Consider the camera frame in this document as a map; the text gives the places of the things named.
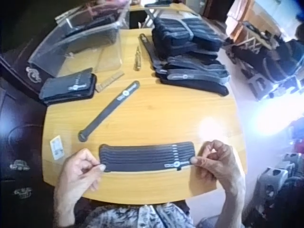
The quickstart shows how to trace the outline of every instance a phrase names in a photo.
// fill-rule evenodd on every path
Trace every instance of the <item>folded black strap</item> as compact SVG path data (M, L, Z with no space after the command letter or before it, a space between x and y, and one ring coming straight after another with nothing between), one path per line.
M203 80L176 80L170 81L168 79L160 78L162 84L171 86L181 86L185 88L198 89L203 91L208 91L212 93L217 93L222 96L227 96L229 91L226 86L220 85L216 82L203 81Z

